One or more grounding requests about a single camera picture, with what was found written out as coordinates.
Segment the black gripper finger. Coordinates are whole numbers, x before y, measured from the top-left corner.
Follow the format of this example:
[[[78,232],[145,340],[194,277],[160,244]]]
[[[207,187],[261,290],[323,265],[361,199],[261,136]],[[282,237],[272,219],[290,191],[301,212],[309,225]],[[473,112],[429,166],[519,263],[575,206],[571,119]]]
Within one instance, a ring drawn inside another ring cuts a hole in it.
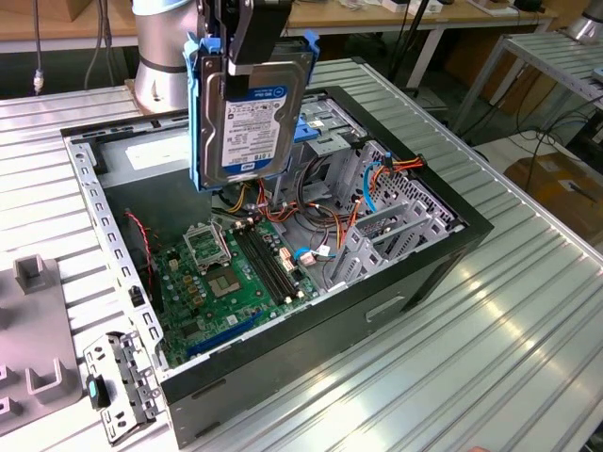
[[[253,67],[268,61],[290,12],[290,1],[224,2],[225,99],[247,94]]]
[[[224,57],[227,44],[227,2],[223,0],[201,0],[197,2],[197,35],[203,54]]]

